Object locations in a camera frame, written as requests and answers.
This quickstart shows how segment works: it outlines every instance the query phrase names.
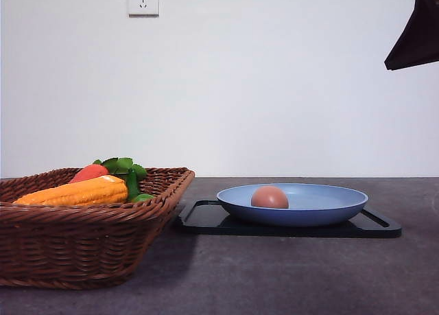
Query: wicker basket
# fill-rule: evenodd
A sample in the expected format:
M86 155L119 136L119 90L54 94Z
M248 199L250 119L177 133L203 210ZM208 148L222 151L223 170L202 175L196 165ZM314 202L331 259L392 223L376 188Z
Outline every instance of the wicker basket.
M0 182L0 285L80 290L127 281L195 176L185 167L147 168L140 189L155 197L146 202L11 204L24 194L67 183L79 170Z

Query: electrical outlet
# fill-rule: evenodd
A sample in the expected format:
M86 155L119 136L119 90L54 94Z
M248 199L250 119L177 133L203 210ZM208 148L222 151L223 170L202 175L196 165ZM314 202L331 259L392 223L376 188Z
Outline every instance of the electrical outlet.
M158 16L158 0L128 0L130 16Z

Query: gray countertop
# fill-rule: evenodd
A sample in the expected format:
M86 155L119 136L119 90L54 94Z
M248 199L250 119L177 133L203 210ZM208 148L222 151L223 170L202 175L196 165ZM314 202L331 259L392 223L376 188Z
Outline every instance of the gray countertop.
M192 235L168 225L123 285L0 287L0 315L439 314L439 178L196 178L176 215L222 189L273 182L361 190L402 236Z

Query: brown egg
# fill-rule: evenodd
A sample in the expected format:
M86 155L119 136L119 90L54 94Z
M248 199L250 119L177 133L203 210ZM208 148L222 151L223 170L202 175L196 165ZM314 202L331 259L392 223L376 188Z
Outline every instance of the brown egg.
M262 186L253 193L252 206L288 209L288 198L283 190L278 187L271 185Z

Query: black tray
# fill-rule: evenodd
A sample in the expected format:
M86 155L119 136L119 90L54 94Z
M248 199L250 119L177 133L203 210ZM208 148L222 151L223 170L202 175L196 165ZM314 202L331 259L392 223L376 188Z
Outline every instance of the black tray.
M174 226L188 233L209 235L253 235L296 237L393 238L401 236L401 225L366 205L350 220L319 227L265 226L230 215L217 200L199 200L186 206Z

